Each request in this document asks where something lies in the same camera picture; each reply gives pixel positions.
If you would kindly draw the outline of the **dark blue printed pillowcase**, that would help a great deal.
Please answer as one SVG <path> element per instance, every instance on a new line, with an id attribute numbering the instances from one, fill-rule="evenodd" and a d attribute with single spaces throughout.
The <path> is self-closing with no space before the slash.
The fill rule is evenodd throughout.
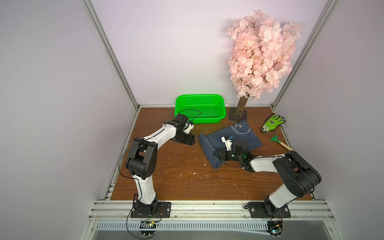
<path id="1" fill-rule="evenodd" d="M 246 121 L 235 123 L 208 135 L 200 133 L 199 143 L 213 169 L 219 169 L 224 164 L 224 160 L 220 160 L 214 155 L 216 151 L 227 149 L 225 143 L 222 142 L 222 137 L 233 137 L 234 141 L 244 141 L 251 151 L 263 146 L 261 140 Z"/>

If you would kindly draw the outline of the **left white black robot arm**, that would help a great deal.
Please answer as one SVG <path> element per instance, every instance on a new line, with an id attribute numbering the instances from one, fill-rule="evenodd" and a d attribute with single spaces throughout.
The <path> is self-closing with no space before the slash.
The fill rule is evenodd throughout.
<path id="1" fill-rule="evenodd" d="M 132 176 L 128 177 L 119 170 L 120 176 L 135 180 L 138 189 L 133 205 L 137 213 L 154 216 L 159 209 L 153 185 L 158 150 L 169 140 L 188 146 L 194 145 L 195 136 L 191 133 L 193 128 L 192 120 L 183 114 L 177 114 L 173 120 L 165 122 L 151 135 L 134 138 L 131 147 L 121 156 Z"/>

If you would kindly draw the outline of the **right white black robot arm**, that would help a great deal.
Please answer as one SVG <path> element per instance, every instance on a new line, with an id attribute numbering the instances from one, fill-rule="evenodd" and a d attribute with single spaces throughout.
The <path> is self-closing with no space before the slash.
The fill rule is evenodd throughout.
<path id="1" fill-rule="evenodd" d="M 255 156 L 244 141 L 224 139 L 225 147 L 214 152 L 214 156 L 226 162 L 237 162 L 247 172 L 270 172 L 279 174 L 283 184 L 264 200 L 263 208 L 268 216 L 290 203 L 302 198 L 321 183 L 322 177 L 304 158 L 294 150 L 274 156 Z"/>

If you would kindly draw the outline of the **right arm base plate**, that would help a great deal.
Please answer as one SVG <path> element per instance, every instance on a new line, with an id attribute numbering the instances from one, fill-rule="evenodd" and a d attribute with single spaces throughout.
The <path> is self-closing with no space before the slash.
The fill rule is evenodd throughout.
<path id="1" fill-rule="evenodd" d="M 287 204 L 281 208 L 276 208 L 267 202 L 249 202 L 244 206 L 244 209 L 249 211 L 251 218 L 291 218 Z"/>

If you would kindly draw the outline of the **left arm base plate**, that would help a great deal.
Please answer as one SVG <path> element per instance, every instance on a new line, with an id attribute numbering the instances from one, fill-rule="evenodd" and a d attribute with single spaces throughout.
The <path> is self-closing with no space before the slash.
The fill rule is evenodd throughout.
<path id="1" fill-rule="evenodd" d="M 151 205 L 141 202 L 134 203 L 130 213 L 131 218 L 169 218 L 171 215 L 171 202 L 154 201 Z"/>

